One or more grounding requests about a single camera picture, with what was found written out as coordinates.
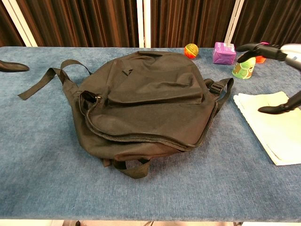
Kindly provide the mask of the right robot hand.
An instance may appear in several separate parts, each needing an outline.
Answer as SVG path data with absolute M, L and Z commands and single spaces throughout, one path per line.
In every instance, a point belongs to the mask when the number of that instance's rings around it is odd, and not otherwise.
M 271 44 L 247 43 L 236 47 L 237 52 L 244 52 L 238 58 L 238 62 L 244 62 L 252 57 L 263 56 L 268 59 L 284 61 L 294 69 L 301 70 L 301 45 L 296 43 L 285 44 L 277 47 Z M 301 105 L 301 93 L 298 92 L 284 104 L 278 106 L 264 106 L 258 109 L 261 113 L 281 114 L 294 110 Z

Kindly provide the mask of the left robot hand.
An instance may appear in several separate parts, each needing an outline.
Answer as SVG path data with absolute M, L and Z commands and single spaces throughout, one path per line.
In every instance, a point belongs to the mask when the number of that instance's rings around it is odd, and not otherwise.
M 21 63 L 15 63 L 15 62 L 5 62 L 0 60 L 0 71 L 1 72 L 24 72 L 29 71 L 30 68 L 24 64 Z

